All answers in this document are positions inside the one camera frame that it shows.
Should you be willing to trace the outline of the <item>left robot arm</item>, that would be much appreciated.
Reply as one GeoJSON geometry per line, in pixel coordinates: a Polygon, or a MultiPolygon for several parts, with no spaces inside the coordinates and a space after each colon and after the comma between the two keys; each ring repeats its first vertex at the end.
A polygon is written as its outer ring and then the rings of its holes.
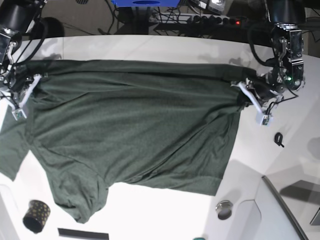
{"type": "Polygon", "coordinates": [[[200,78],[213,83],[215,98],[213,110],[219,115],[239,115],[247,106],[257,110],[257,121],[267,125],[272,108],[284,102],[284,92],[295,93],[302,85],[304,61],[302,32],[291,24],[279,24],[272,31],[273,58],[262,64],[270,72],[262,76],[247,67],[230,64],[183,64],[132,60],[24,60],[17,64],[14,81],[24,81],[21,89],[13,90],[9,101],[15,119],[26,118],[27,102],[41,80],[47,77],[75,75],[75,91],[81,86],[91,90],[97,87],[93,78],[98,73],[117,75],[116,85],[133,85],[134,79],[147,78],[148,83],[163,79],[200,78]]]}

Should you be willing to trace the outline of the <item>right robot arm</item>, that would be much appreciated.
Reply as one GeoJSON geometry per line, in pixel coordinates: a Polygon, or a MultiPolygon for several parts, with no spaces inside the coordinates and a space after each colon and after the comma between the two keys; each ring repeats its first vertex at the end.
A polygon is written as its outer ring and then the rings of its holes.
{"type": "Polygon", "coordinates": [[[22,108],[37,85],[35,77],[17,80],[16,70],[30,61],[42,46],[48,34],[48,24],[41,17],[46,0],[4,0],[0,4],[0,98],[16,110],[22,108]],[[21,47],[23,36],[33,27],[42,26],[41,39],[31,54],[20,61],[24,47],[17,59],[14,53],[21,47]]]}

